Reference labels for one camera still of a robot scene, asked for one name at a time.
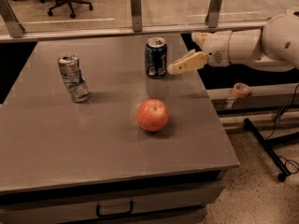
metal pole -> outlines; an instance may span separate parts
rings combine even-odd
[[[133,31],[142,31],[142,12],[141,12],[141,0],[131,0],[131,14]]]
[[[0,14],[13,38],[20,38],[25,29],[19,23],[7,0],[0,0]]]
[[[221,4],[222,0],[211,0],[206,17],[206,24],[209,28],[215,28],[218,26]]]

black stand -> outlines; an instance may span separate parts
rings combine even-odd
[[[292,173],[290,170],[286,167],[286,165],[281,161],[279,156],[276,154],[276,152],[273,150],[273,146],[288,142],[292,139],[299,138],[299,133],[291,133],[284,136],[280,136],[277,138],[271,138],[271,139],[264,139],[260,132],[256,129],[256,127],[252,124],[252,122],[249,119],[244,119],[245,130],[251,130],[255,137],[258,139],[260,144],[264,147],[264,149],[267,151],[267,153],[270,155],[272,160],[274,161],[275,165],[280,169],[281,173],[278,175],[278,180],[281,182],[284,182],[287,178],[287,176],[291,175]]]

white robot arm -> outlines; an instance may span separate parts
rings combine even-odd
[[[169,64],[172,75],[211,66],[242,63],[256,70],[282,72],[299,69],[299,17],[287,13],[271,19],[263,28],[245,31],[192,33],[202,51],[190,51]]]

cable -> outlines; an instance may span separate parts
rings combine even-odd
[[[294,169],[295,169],[295,172],[291,172],[290,173],[292,175],[295,175],[299,172],[299,163],[297,161],[294,161],[294,160],[288,160],[282,156],[278,156],[280,159],[283,159],[285,162],[284,162],[284,165],[287,167],[287,165],[289,164],[290,166],[292,166]]]
[[[296,97],[297,89],[298,89],[298,88],[299,88],[299,84],[297,84],[297,86],[295,87],[295,90],[294,90],[294,92],[293,92],[292,100],[291,100],[290,104],[287,105],[286,108],[284,108],[284,109],[279,113],[279,115],[277,115],[277,116],[274,118],[274,120],[273,120],[273,130],[272,130],[271,134],[265,138],[266,140],[269,139],[269,138],[274,134],[275,129],[276,129],[276,127],[277,127],[278,119],[279,119],[280,117],[282,117],[284,113],[286,113],[287,111],[289,111],[290,107],[292,106],[292,104],[293,104],[293,102],[294,102],[294,100],[295,100],[295,97]]]

apple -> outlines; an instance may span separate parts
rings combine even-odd
[[[142,102],[136,112],[138,124],[149,132],[160,131],[168,122],[168,117],[165,103],[157,99]]]

